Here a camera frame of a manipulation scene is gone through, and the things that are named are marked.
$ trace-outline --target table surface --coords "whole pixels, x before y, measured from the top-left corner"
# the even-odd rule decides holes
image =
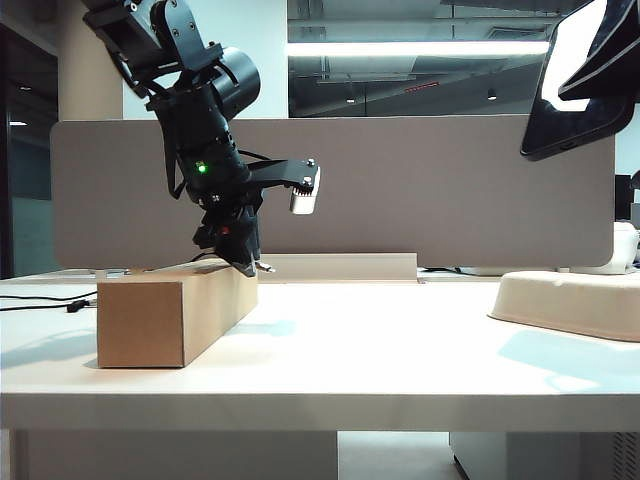
[[[95,288],[82,278],[0,282],[0,295]],[[95,309],[0,313],[1,425],[640,431],[640,345],[490,319],[498,288],[262,285],[258,307],[180,370],[98,369]]]

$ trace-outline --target window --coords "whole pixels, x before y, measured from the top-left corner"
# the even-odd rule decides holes
[[[4,278],[56,270],[49,133],[58,118],[57,59],[2,28]]]
[[[289,56],[290,116],[528,113],[544,59],[541,44],[564,15],[583,3],[289,0],[289,43],[297,50]],[[300,56],[309,44],[336,42],[393,42],[397,51],[372,56],[361,49],[337,56],[320,49],[317,55]],[[408,53],[398,42],[408,44]],[[429,43],[427,54],[416,54],[423,42],[445,44]],[[451,52],[453,42],[462,52]],[[492,42],[491,48],[495,42],[519,42],[520,49],[473,53],[478,42]]]

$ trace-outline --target robotic arm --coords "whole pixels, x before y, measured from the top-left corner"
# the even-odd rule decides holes
[[[185,0],[83,0],[85,23],[104,42],[127,84],[149,97],[164,137],[169,193],[205,210],[193,241],[244,275],[260,267],[257,213],[263,190],[292,187],[291,211],[313,212],[320,168],[313,160],[270,160],[238,150],[228,121],[260,92],[260,76],[240,50],[204,46]],[[156,79],[180,76],[170,88]],[[246,164],[241,155],[261,161]],[[176,164],[182,181],[176,182]]]

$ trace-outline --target cable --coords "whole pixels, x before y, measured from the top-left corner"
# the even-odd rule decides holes
[[[206,257],[207,255],[215,255],[215,253],[214,252],[203,252],[200,255],[196,255],[195,257],[193,257],[191,259],[190,263],[197,262],[198,260],[200,260],[201,258]]]
[[[439,273],[439,272],[456,273],[458,275],[466,275],[468,277],[476,277],[477,276],[477,275],[474,275],[473,273],[463,272],[459,267],[454,267],[454,268],[423,268],[422,272],[423,273]]]
[[[90,297],[91,295],[95,295],[98,292],[90,292],[90,293],[85,293],[83,295],[76,295],[75,297],[68,297],[68,298],[60,298],[60,297],[22,297],[22,296],[15,296],[15,295],[0,295],[0,300],[50,300],[52,302],[70,302],[72,300],[78,300],[79,298],[85,298],[85,297]]]
[[[257,158],[258,160],[265,160],[267,162],[272,162],[273,160],[269,157],[265,157],[264,155],[260,155],[259,153],[249,152],[248,150],[238,150],[240,155],[244,155],[246,157]]]
[[[54,308],[66,308],[68,313],[76,313],[78,310],[82,310],[84,307],[91,305],[89,300],[76,300],[72,303],[63,305],[29,305],[27,307],[6,307],[0,308],[0,312],[15,312],[18,310],[49,310]]]

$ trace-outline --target cardboard box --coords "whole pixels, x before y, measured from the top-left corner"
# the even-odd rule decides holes
[[[99,282],[98,365],[184,367],[257,299],[257,280],[220,260]]]

